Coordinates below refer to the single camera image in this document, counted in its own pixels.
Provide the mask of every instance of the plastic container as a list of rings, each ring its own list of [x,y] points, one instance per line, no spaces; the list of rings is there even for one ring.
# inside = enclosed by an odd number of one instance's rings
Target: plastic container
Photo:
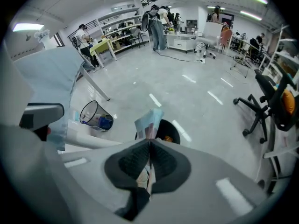
[[[172,138],[172,143],[181,144],[181,138],[176,127],[167,120],[162,119],[160,121],[156,138],[164,140],[166,136]]]
[[[108,131],[113,125],[113,117],[97,101],[89,102],[80,114],[80,123],[96,130]]]

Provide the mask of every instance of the mesh wastebasket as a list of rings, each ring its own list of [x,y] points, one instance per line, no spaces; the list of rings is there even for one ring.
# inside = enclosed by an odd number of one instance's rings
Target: mesh wastebasket
[[[80,123],[96,130],[108,131],[113,125],[113,117],[97,101],[89,102],[80,114]]]

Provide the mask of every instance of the white shirt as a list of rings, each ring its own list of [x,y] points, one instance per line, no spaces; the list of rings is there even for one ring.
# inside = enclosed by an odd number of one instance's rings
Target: white shirt
[[[178,17],[177,24],[178,24],[178,25],[182,24],[182,21],[183,21],[183,20],[181,19],[181,17]]]
[[[82,29],[79,29],[79,30],[76,32],[76,34],[75,34],[75,36],[78,38],[78,40],[81,41],[80,49],[82,49],[82,48],[84,48],[84,47],[88,47],[88,43],[87,43],[86,40],[83,39],[83,37],[82,37],[83,35],[86,35],[86,34],[85,34],[85,31],[82,30]]]
[[[158,11],[158,14],[160,15],[160,19],[158,19],[157,17],[155,17],[155,20],[162,22],[162,24],[166,23],[163,14],[168,14],[168,11],[164,8],[160,8]]]

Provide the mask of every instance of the light blue cloth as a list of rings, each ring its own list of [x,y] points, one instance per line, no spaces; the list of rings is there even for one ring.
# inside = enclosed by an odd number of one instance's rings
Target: light blue cloth
[[[15,61],[34,91],[31,103],[60,103],[64,107],[64,116],[49,125],[51,134],[47,137],[58,150],[64,150],[71,94],[83,64],[92,66],[72,47],[40,51]]]

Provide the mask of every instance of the white chair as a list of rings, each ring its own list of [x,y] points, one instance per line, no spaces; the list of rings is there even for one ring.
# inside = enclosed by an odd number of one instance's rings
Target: white chair
[[[198,43],[202,42],[206,46],[206,50],[204,52],[203,57],[206,57],[206,52],[208,51],[208,47],[210,45],[216,46],[219,42],[221,30],[222,30],[222,25],[214,22],[207,22],[205,25],[205,29],[202,33],[203,37],[198,37],[196,41]],[[201,47],[197,45],[197,50],[201,52]],[[209,51],[210,55],[213,55],[213,59],[216,58],[216,54]]]

